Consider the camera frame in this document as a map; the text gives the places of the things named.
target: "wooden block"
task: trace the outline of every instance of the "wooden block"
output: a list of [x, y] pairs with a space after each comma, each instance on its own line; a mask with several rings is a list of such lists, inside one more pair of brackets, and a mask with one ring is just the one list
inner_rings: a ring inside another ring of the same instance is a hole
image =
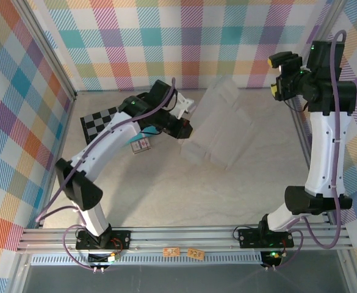
[[169, 256], [179, 256], [180, 251], [179, 247], [165, 247], [164, 248], [164, 257], [167, 258]]
[[194, 248], [188, 248], [188, 258], [195, 258], [198, 259], [199, 261], [203, 261], [204, 260], [204, 255], [205, 252], [198, 250], [198, 249], [194, 249]]

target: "gray floor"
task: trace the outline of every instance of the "gray floor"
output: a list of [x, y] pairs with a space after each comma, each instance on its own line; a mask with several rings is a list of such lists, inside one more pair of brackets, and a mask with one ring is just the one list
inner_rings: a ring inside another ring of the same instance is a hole
[[[182, 93], [198, 101], [204, 91]], [[101, 204], [108, 221], [113, 226], [257, 223], [283, 202], [286, 186], [304, 185], [308, 169], [290, 110], [274, 101], [269, 89], [241, 93], [243, 107], [259, 127], [232, 169], [190, 164], [179, 156], [178, 141], [166, 134], [150, 138], [152, 149], [139, 154], [126, 146], [96, 180], [104, 192]], [[117, 106], [133, 94], [81, 93], [63, 157], [70, 159], [86, 146], [80, 117]], [[62, 194], [52, 209], [68, 204]], [[75, 213], [62, 211], [48, 218], [44, 227], [64, 228], [76, 222]]]
[[104, 275], [78, 266], [31, 266], [28, 292], [343, 293], [349, 292], [336, 251], [301, 251], [276, 272], [260, 265], [116, 266]]

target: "black mounting plate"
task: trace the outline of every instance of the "black mounting plate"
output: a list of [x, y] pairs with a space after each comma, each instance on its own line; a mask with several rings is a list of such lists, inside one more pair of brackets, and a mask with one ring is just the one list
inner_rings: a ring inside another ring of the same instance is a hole
[[[131, 243], [131, 231], [129, 230], [112, 230], [110, 233], [111, 238], [117, 238], [123, 244], [123, 250], [129, 249], [129, 244]], [[116, 241], [116, 244], [112, 241], [109, 241], [104, 248], [101, 248], [97, 245], [95, 240], [89, 235], [85, 230], [80, 230], [78, 232], [78, 240], [75, 245], [76, 250], [121, 250], [121, 245], [119, 241]]]
[[259, 229], [239, 229], [238, 235], [240, 248], [284, 248], [283, 241], [285, 248], [294, 247], [294, 240], [288, 232], [268, 232], [260, 237]]

